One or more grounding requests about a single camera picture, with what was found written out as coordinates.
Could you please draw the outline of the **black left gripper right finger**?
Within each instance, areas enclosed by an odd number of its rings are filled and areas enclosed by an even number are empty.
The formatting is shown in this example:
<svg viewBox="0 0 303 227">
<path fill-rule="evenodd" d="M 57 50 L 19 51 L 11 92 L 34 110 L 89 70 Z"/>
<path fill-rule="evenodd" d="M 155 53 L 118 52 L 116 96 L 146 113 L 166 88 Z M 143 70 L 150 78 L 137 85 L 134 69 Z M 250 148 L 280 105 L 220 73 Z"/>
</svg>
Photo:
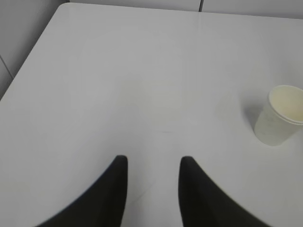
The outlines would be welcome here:
<svg viewBox="0 0 303 227">
<path fill-rule="evenodd" d="M 185 227 L 267 227 L 231 199 L 193 157 L 180 161 L 178 201 Z"/>
</svg>

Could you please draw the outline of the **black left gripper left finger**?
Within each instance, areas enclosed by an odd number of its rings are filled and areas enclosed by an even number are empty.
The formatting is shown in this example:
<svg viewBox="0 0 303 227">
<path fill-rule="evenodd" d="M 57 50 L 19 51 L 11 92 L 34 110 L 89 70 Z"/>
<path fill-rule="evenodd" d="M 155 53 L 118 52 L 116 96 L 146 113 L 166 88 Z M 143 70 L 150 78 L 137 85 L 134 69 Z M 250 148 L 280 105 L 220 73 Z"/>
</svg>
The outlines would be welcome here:
<svg viewBox="0 0 303 227">
<path fill-rule="evenodd" d="M 106 171 L 78 199 L 41 227 L 119 227 L 128 187 L 128 159 L 116 156 Z"/>
</svg>

